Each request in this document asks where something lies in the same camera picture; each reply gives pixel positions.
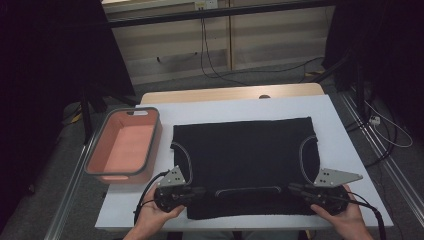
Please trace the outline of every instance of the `gray floor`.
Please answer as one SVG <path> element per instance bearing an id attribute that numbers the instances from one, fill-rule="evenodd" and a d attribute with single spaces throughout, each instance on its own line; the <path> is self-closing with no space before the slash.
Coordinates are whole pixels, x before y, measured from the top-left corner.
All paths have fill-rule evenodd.
<path id="1" fill-rule="evenodd" d="M 319 63 L 320 60 L 317 60 L 308 64 L 306 72 L 320 70 Z M 228 79 L 242 81 L 246 85 L 297 83 L 303 79 L 303 67 L 291 71 L 280 71 L 296 65 L 264 67 L 255 70 L 274 72 L 239 73 L 225 76 L 227 80 L 197 76 L 139 85 L 135 86 L 136 99 L 140 100 L 144 93 L 154 91 L 241 86 L 239 83 L 228 81 Z M 325 93 L 329 94 L 332 99 L 342 122 L 345 125 L 353 122 L 354 118 L 342 101 L 342 94 L 346 93 L 337 92 L 332 79 L 324 81 L 322 86 Z M 109 110 L 122 107 L 120 103 L 112 99 L 106 99 L 106 101 L 109 104 Z M 64 110 L 64 116 L 72 113 L 76 106 L 77 104 L 68 106 Z M 383 111 L 384 105 L 380 103 L 379 106 Z M 106 113 L 93 112 L 93 124 L 98 126 L 105 116 Z M 349 133 L 349 136 L 365 164 L 376 159 L 376 154 L 360 130 Z M 82 122 L 63 128 L 56 149 L 35 185 L 36 193 L 22 199 L 15 214 L 10 218 L 8 225 L 1 234 L 0 240 L 44 239 L 83 149 L 83 140 Z M 418 139 L 414 139 L 414 141 L 414 145 L 410 148 L 395 148 L 392 157 L 411 181 L 411 185 L 417 193 L 423 195 L 424 161 L 422 161 L 422 158 L 424 157 L 424 148 L 422 141 Z M 407 139 L 400 136 L 399 143 L 407 143 Z M 395 222 L 395 227 L 386 229 L 388 239 L 424 239 L 423 226 L 417 220 L 384 165 L 370 168 L 369 174 Z M 95 230 L 93 227 L 106 191 L 107 185 L 91 177 L 82 177 L 77 197 L 73 201 L 61 239 L 113 239 L 125 234 Z M 315 234 L 314 239 L 317 240 L 340 239 L 333 230 L 314 231 L 313 233 Z M 372 230 L 372 233 L 378 239 L 378 233 L 375 230 Z M 158 234 L 155 239 L 163 239 L 163 237 L 164 234 Z"/>

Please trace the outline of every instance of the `pink basket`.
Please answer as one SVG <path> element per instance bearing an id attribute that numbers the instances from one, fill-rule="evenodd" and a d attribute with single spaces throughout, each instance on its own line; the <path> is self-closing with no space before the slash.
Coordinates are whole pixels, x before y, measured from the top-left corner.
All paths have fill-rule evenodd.
<path id="1" fill-rule="evenodd" d="M 156 161 L 162 125 L 155 108 L 111 112 L 87 154 L 85 171 L 104 183 L 146 183 Z"/>

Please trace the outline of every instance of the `hand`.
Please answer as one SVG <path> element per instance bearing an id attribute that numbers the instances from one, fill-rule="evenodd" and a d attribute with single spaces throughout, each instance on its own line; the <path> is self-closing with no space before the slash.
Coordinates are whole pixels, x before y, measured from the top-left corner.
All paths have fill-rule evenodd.
<path id="1" fill-rule="evenodd" d="M 144 202 L 154 199 L 154 193 L 156 190 L 156 184 L 147 192 L 144 197 Z M 172 218 L 178 217 L 184 210 L 184 206 L 178 206 L 171 212 L 166 213 L 160 210 L 154 201 L 146 203 L 140 211 L 137 223 L 128 232 L 124 240 L 146 240 L 153 234 L 158 232 L 166 221 Z"/>
<path id="2" fill-rule="evenodd" d="M 350 192 L 349 186 L 344 185 L 344 187 L 348 192 Z M 349 194 L 349 197 L 350 199 L 355 200 L 355 197 L 352 194 Z M 316 204 L 312 204 L 311 209 L 320 217 L 329 221 L 345 240 L 372 239 L 365 226 L 361 210 L 357 204 L 349 203 L 346 211 L 336 216 L 331 216 L 325 209 Z"/>

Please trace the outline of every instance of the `white table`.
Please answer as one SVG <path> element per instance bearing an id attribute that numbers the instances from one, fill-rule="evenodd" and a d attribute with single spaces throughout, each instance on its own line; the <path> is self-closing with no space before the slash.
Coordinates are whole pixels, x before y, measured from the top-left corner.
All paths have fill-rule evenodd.
<path id="1" fill-rule="evenodd" d="M 212 123 L 247 120 L 278 120 L 312 117 L 317 134 L 322 168 L 331 168 L 363 175 L 353 182 L 351 190 L 377 207 L 386 226 L 393 226 L 371 179 L 352 145 L 330 98 L 326 95 L 245 99 L 207 102 L 151 103 L 160 112 L 163 133 L 153 175 L 172 169 L 173 151 L 170 149 L 172 126 L 175 124 Z M 110 185 L 100 211 L 96 228 L 127 230 L 133 226 L 133 211 L 145 185 Z M 377 227 L 372 211 L 362 208 L 367 226 Z M 223 217 L 209 220 L 187 219 L 184 211 L 168 221 L 164 231 L 195 230 L 297 230 L 323 229 L 330 225 L 318 216 L 255 215 Z"/>

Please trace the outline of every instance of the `black garment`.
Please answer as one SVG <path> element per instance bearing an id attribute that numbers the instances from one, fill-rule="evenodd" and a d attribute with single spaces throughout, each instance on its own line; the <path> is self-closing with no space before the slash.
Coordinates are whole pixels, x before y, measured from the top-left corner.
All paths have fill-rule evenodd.
<path id="1" fill-rule="evenodd" d="M 190 186 L 207 191 L 188 206 L 188 218 L 314 214 L 287 188 L 307 183 L 299 159 L 302 145 L 304 171 L 313 181 L 320 160 L 310 117 L 174 126 L 175 165 L 191 179 Z"/>

